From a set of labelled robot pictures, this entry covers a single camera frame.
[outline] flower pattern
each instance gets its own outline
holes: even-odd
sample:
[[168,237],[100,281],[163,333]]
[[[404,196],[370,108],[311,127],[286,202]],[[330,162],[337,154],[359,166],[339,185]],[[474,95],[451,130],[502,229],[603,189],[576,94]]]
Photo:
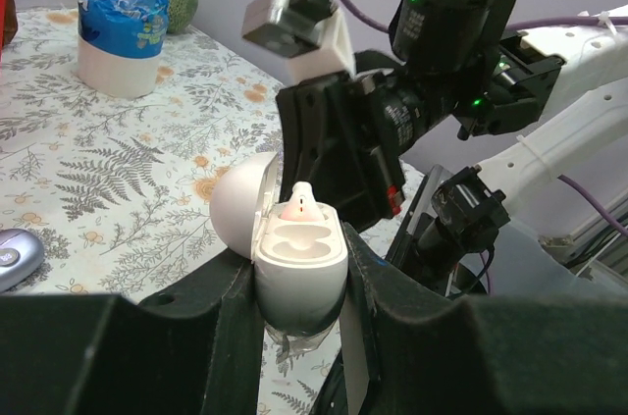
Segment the flower pattern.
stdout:
[[[18,14],[2,54],[0,223],[29,229],[46,259],[16,293],[118,292],[138,301],[223,250],[209,217],[216,183],[256,152],[283,160],[281,85],[190,27],[164,44],[159,84],[133,101],[76,73],[76,11]],[[422,175],[403,165],[408,197]],[[363,236],[384,255],[400,217]],[[340,347],[278,362],[264,341],[258,414],[308,413]]]

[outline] white robotic arm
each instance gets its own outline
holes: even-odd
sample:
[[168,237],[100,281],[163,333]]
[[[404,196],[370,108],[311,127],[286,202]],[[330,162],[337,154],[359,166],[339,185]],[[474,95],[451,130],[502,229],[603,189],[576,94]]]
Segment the white robotic arm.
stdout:
[[[609,14],[627,16],[628,6]],[[478,177],[505,194],[502,205],[510,216],[539,188],[628,134],[628,99],[608,86],[628,78],[628,28],[541,27],[523,41],[566,64],[544,111],[545,119],[553,117],[479,164]]]

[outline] gray button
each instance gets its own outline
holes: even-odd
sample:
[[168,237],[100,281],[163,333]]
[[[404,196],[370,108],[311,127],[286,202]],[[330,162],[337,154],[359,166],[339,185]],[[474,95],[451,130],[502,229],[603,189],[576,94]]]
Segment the gray button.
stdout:
[[0,266],[11,266],[18,262],[20,253],[13,248],[0,248]]

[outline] tablecloth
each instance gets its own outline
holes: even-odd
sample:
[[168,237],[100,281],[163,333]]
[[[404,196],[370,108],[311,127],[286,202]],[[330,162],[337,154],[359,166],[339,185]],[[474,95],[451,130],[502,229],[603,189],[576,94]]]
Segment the tablecloth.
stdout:
[[[282,150],[281,84],[190,27],[164,44],[157,88],[115,99],[75,75],[77,12],[19,13],[2,55],[0,228],[44,243],[43,265],[19,294],[117,292],[132,301],[177,281],[224,249],[208,203],[219,178],[255,152]],[[422,175],[403,165],[408,197]],[[384,255],[399,224],[363,234]],[[340,348],[276,363],[264,341],[258,414],[305,414]]]

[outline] brown object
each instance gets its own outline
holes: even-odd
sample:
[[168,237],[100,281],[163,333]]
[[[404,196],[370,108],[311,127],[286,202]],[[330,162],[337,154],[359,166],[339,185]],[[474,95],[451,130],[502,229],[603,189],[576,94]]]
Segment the brown object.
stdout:
[[11,43],[18,33],[18,13],[16,0],[7,0],[4,10],[4,33],[2,35],[2,47]]

